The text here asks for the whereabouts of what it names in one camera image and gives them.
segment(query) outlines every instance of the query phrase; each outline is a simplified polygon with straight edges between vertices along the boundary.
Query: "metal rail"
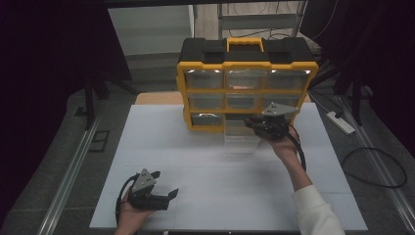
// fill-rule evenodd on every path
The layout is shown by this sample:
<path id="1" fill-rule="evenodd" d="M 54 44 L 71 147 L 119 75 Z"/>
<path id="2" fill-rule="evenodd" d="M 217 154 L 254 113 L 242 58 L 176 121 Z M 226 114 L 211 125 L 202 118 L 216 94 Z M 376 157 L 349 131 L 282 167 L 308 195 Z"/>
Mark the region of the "metal rail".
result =
<path id="1" fill-rule="evenodd" d="M 339 103 L 344 107 L 346 119 L 349 123 L 354 127 L 356 130 L 356 136 L 359 140 L 362 147 L 371 147 L 373 148 L 373 144 L 370 141 L 366 131 L 364 130 L 363 126 L 357 125 L 356 121 L 354 120 L 352 114 L 350 113 L 350 106 L 345 97 L 336 96 Z M 378 152 L 367 152 L 368 159 L 372 167 L 375 169 L 378 177 L 387 185 L 395 185 L 395 181 L 391 176 L 388 168 L 385 166 L 381 156 Z M 403 223 L 407 231 L 410 234 L 415 234 L 415 212 L 412 209 L 411 205 L 407 201 L 405 195 L 403 194 L 402 190 L 397 189 L 387 189 L 389 196 L 400 215 Z"/>
<path id="2" fill-rule="evenodd" d="M 82 140 L 73 155 L 72 161 L 70 162 L 67 172 L 61 181 L 55 197 L 49 206 L 49 210 L 46 212 L 43 222 L 41 223 L 38 235 L 51 235 L 54 233 L 56 225 L 58 224 L 59 218 L 61 217 L 64 206 L 68 200 L 70 190 L 72 189 L 73 183 L 79 173 L 80 167 L 82 166 L 83 160 L 86 153 L 88 152 L 89 145 L 94 137 L 94 133 L 101 120 L 101 112 L 104 109 L 104 104 L 98 106 L 98 112 L 94 122 L 92 122 L 89 130 L 86 130 L 82 136 Z"/>

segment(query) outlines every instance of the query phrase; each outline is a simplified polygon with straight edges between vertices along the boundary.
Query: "black cable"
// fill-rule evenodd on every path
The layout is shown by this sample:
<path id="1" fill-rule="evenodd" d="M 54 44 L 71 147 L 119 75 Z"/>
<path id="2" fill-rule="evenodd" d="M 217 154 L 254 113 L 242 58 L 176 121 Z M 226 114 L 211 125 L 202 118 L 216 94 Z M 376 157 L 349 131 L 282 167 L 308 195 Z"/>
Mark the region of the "black cable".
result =
<path id="1" fill-rule="evenodd" d="M 272 33 L 272 34 L 270 34 L 269 35 L 269 37 L 268 37 L 268 40 L 270 39 L 270 38 L 273 38 L 273 39 L 278 39 L 278 38 L 275 38 L 275 37 L 273 37 L 274 35 L 283 35 L 283 36 L 286 36 L 286 37 L 291 37 L 289 34 L 286 34 L 286 33 L 280 33 L 280 32 L 276 32 L 276 33 Z"/>
<path id="2" fill-rule="evenodd" d="M 304 155 L 304 152 L 302 151 L 300 141 L 297 141 L 297 139 L 294 138 L 293 135 L 291 135 L 290 133 L 287 133 L 287 137 L 296 146 L 296 149 L 297 149 L 297 151 L 299 152 L 299 155 L 300 155 L 301 166 L 304 169 L 304 171 L 307 171 L 307 167 L 305 165 L 305 155 Z"/>
<path id="3" fill-rule="evenodd" d="M 369 184 L 369 185 L 373 185 L 373 186 L 383 187 L 383 188 L 395 189 L 395 188 L 400 188 L 400 187 L 402 187 L 403 185 L 406 184 L 406 182 L 408 181 L 408 175 L 406 173 L 405 168 L 403 168 L 402 164 L 400 164 L 399 161 L 397 159 L 395 159 L 392 155 L 390 155 L 390 154 L 388 154 L 385 151 L 380 150 L 380 149 L 369 148 L 369 147 L 355 149 L 355 150 L 351 151 L 350 153 L 348 153 L 345 156 L 345 158 L 342 160 L 342 163 L 341 163 L 342 168 L 344 167 L 346 161 L 349 159 L 350 156 L 352 156 L 354 153 L 356 153 L 358 151 L 363 151 L 363 150 L 378 151 L 378 152 L 380 152 L 380 153 L 388 156 L 391 160 L 393 160 L 396 163 L 396 165 L 399 166 L 399 168 L 402 170 L 402 173 L 403 173 L 403 180 L 402 180 L 402 182 L 400 182 L 399 184 L 396 184 L 396 185 L 385 185 L 385 184 L 375 183 L 375 182 L 371 182 L 369 180 L 363 179 L 363 178 L 361 178 L 359 176 L 356 176 L 355 174 L 353 174 L 353 173 L 351 173 L 351 172 L 346 171 L 346 170 L 343 169 L 343 172 L 345 173 L 345 175 L 348 175 L 348 176 L 350 176 L 350 177 L 352 177 L 354 179 L 357 179 L 357 180 L 359 180 L 359 181 L 361 181 L 363 183 L 366 183 L 366 184 Z"/>
<path id="4" fill-rule="evenodd" d="M 288 4 L 288 1 L 287 1 L 287 8 L 288 8 L 289 13 L 291 13 L 291 9 L 290 9 L 290 5 Z"/>
<path id="5" fill-rule="evenodd" d="M 127 187 L 128 183 L 130 181 L 136 180 L 139 175 L 140 175 L 139 173 L 136 173 L 135 175 L 129 177 L 127 179 L 127 181 L 125 181 L 124 185 L 122 185 L 121 191 L 119 192 L 118 198 L 116 199 L 116 202 L 115 202 L 115 220 L 116 220 L 116 225 L 118 225 L 118 221 L 119 221 L 119 214 L 120 214 L 120 211 L 121 211 L 121 204 L 125 203 L 125 202 L 122 202 L 121 201 L 122 200 L 122 193 L 124 192 L 124 190 Z"/>
<path id="6" fill-rule="evenodd" d="M 274 29 L 267 29 L 267 30 L 263 30 L 263 31 L 257 31 L 257 32 L 253 32 L 253 33 L 245 34 L 245 35 L 242 35 L 242 36 L 236 36 L 236 37 L 246 37 L 246 36 L 251 36 L 251 35 L 254 35 L 254 34 L 258 34 L 258 33 L 262 33 L 262 32 L 267 32 L 267 31 L 270 31 L 270 30 L 274 30 Z M 228 30 L 228 31 L 229 31 L 229 34 L 231 35 L 231 37 L 235 37 L 235 36 L 233 36 L 233 35 L 232 35 L 231 30 Z"/>

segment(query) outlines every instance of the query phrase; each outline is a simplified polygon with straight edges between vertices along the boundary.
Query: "white power strip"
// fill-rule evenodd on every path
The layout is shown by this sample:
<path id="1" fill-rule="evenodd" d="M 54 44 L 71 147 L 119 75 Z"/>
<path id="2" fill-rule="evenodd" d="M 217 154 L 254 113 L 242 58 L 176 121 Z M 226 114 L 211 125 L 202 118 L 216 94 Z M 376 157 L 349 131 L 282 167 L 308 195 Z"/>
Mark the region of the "white power strip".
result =
<path id="1" fill-rule="evenodd" d="M 328 113 L 327 118 L 329 118 L 336 126 L 338 126 L 346 135 L 350 135 L 355 131 L 355 129 L 341 117 L 337 118 L 335 112 Z"/>

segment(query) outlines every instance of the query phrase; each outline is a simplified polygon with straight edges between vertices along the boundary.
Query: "small drawer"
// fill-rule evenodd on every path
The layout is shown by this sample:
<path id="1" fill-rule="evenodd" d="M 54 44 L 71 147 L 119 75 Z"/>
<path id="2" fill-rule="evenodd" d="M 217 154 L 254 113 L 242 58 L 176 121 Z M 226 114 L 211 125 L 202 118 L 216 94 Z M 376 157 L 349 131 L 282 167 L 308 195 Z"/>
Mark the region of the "small drawer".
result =
<path id="1" fill-rule="evenodd" d="M 234 110 L 258 109 L 258 94 L 226 94 L 226 108 Z"/>
<path id="2" fill-rule="evenodd" d="M 191 113 L 193 125 L 222 125 L 222 114 Z"/>
<path id="3" fill-rule="evenodd" d="M 271 104 L 271 102 L 296 107 L 299 99 L 300 95 L 264 94 L 262 96 L 262 107 L 265 109 Z"/>
<path id="4" fill-rule="evenodd" d="M 223 94 L 188 94 L 190 109 L 220 110 Z"/>
<path id="5" fill-rule="evenodd" d="M 307 80 L 309 70 L 272 70 L 265 87 L 268 89 L 301 90 Z"/>
<path id="6" fill-rule="evenodd" d="M 226 88 L 260 89 L 266 78 L 267 70 L 228 70 L 226 72 Z"/>
<path id="7" fill-rule="evenodd" d="M 226 153 L 252 153 L 259 142 L 259 137 L 252 129 L 245 127 L 243 120 L 227 119 L 224 137 Z"/>
<path id="8" fill-rule="evenodd" d="M 223 88 L 223 71 L 221 70 L 185 70 L 184 76 L 188 88 Z"/>

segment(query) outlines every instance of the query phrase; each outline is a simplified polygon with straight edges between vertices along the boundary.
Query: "white board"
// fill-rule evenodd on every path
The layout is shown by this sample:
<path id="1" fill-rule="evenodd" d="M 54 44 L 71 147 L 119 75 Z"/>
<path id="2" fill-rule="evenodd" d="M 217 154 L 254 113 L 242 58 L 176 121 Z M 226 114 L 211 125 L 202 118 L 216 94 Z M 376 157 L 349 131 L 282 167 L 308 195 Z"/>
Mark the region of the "white board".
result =
<path id="1" fill-rule="evenodd" d="M 179 188 L 167 211 L 144 230 L 299 231 L 293 187 L 267 143 L 252 154 L 226 154 L 222 133 L 192 132 L 183 106 L 132 106 L 90 227 L 115 228 L 115 199 L 125 180 L 161 171 L 153 193 Z M 314 104 L 303 104 L 295 127 L 307 172 L 345 230 L 367 230 Z"/>

